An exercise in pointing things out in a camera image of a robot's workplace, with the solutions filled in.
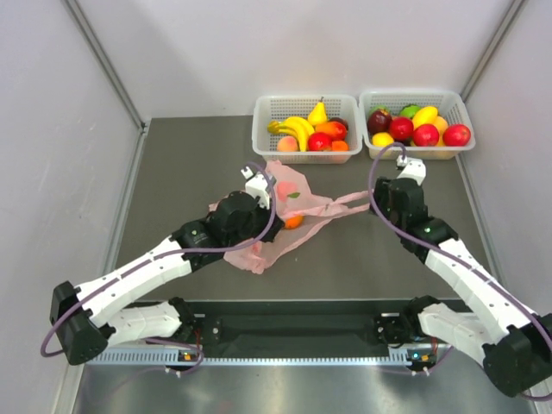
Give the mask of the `pink plastic bag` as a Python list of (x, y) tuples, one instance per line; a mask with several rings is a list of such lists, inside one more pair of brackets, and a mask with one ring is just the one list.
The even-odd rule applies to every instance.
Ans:
[(275, 185), (269, 185), (271, 211), (285, 221), (302, 215), (303, 223), (297, 229), (283, 228), (274, 242), (254, 239), (254, 210), (257, 202), (245, 189), (233, 191), (210, 206), (206, 226), (223, 247), (241, 246), (223, 254), (232, 266), (255, 274), (262, 274), (284, 254), (305, 244), (331, 221), (352, 216), (369, 209), (368, 192), (353, 192), (338, 198), (319, 196), (311, 191), (307, 178), (300, 172), (278, 161), (267, 163), (263, 172), (249, 165), (266, 179), (271, 174)]

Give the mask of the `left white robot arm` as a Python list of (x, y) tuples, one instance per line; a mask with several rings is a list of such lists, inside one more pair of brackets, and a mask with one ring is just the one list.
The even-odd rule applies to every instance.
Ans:
[(186, 342), (196, 323), (183, 299), (148, 307), (136, 300), (226, 254), (271, 242), (282, 228), (269, 191), (233, 191), (206, 217), (183, 224), (143, 256), (92, 281), (55, 286), (47, 337), (58, 339), (60, 353), (72, 366), (125, 342), (149, 337)]

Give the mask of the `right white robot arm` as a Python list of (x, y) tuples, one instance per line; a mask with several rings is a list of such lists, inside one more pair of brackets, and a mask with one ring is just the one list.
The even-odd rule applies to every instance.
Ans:
[(428, 212), (413, 178), (370, 179), (370, 210), (458, 294), (469, 319), (431, 296), (414, 298), (399, 313), (400, 341), (440, 339), (469, 356), (504, 395), (523, 397), (551, 376), (551, 316), (515, 299), (472, 256), (458, 234)]

